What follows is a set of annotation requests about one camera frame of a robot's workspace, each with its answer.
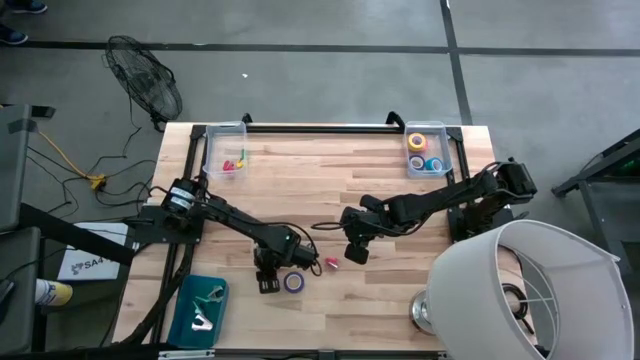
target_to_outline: lamp base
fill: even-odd
[[[409,317],[413,325],[425,334],[435,335],[427,314],[427,290],[418,291],[411,299]]]

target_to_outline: lamp shade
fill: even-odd
[[[498,246],[531,260],[552,294],[554,302],[547,309],[553,309],[555,341],[547,359],[633,358],[631,309],[617,258],[565,230],[530,220],[459,242],[433,263],[426,306],[433,330],[451,357],[543,359],[509,309]]]

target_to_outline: concrete floor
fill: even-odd
[[[140,41],[221,44],[446,46],[437,0],[50,0],[43,16],[3,21],[34,40],[106,41],[127,34]],[[640,47],[640,5],[634,0],[451,1],[458,45],[504,48]],[[40,123],[82,168],[118,154],[129,123],[125,92],[104,68],[97,50],[0,48],[0,102],[51,105],[56,116]],[[158,51],[176,74],[184,99],[179,121],[380,123],[389,110],[406,120],[460,124],[449,55]],[[640,59],[637,57],[461,56],[473,123],[490,128],[498,159],[527,164],[539,194],[518,210],[530,218],[593,236],[577,194],[550,194],[591,156],[638,128]],[[134,105],[143,125],[126,160],[105,173],[157,156],[161,135]],[[31,145],[54,155],[38,137]],[[42,161],[56,176],[69,174]],[[146,181],[146,164],[114,179],[114,191]],[[60,186],[27,168],[25,200],[49,209]],[[68,220],[126,216],[135,207],[106,209],[85,184],[71,190],[80,211]],[[114,198],[129,200],[133,195]],[[62,209],[59,215],[70,209]],[[53,348],[95,346],[112,312],[78,309],[57,316],[61,336]]]

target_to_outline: electric fan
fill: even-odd
[[[178,118],[182,98],[173,71],[162,65],[138,41],[128,36],[112,36],[105,51],[107,63],[120,85],[141,108],[151,115],[153,127]]]

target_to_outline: shoe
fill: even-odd
[[[40,1],[32,0],[28,4],[25,1],[6,0],[5,3],[14,14],[42,14],[48,7]]]
[[[20,45],[27,40],[29,40],[29,37],[26,34],[0,24],[0,42],[9,45]]]

